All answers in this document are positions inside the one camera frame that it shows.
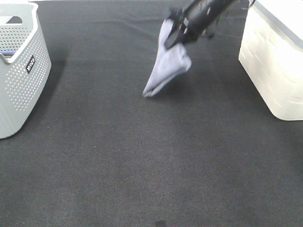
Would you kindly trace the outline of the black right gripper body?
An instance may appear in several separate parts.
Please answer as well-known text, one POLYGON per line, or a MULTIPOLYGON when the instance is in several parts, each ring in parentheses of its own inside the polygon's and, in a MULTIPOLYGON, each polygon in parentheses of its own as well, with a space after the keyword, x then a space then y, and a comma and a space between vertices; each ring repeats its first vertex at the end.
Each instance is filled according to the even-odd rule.
POLYGON ((194 0, 183 8, 171 8, 167 19, 172 21, 172 28, 164 41, 165 48, 193 43, 201 36, 213 38, 214 32, 208 28, 217 24, 232 4, 232 0, 194 0))

